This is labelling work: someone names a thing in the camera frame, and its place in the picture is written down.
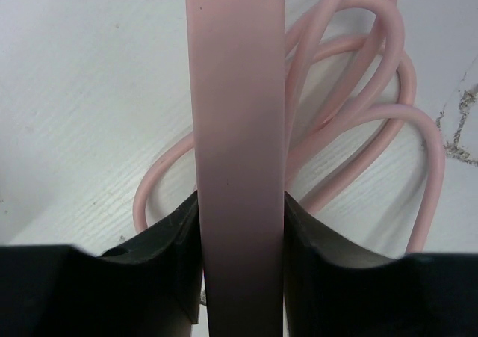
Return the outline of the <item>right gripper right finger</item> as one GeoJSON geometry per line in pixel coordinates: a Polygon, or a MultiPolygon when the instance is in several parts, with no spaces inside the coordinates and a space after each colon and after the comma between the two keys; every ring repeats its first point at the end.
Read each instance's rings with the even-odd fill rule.
{"type": "Polygon", "coordinates": [[[477,256],[390,259],[347,240],[285,196],[291,336],[475,336],[477,256]]]}

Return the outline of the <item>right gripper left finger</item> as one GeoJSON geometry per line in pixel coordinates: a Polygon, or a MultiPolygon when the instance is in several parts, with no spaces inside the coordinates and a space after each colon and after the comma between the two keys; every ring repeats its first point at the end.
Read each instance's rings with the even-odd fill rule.
{"type": "Polygon", "coordinates": [[[199,317],[198,199],[93,256],[70,245],[1,248],[3,336],[189,336],[199,317]]]}

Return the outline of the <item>pink power strip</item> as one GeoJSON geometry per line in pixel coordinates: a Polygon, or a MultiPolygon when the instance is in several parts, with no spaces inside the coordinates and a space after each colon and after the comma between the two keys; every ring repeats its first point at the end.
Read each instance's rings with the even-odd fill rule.
{"type": "Polygon", "coordinates": [[[285,0],[186,0],[208,328],[281,336],[285,0]]]}

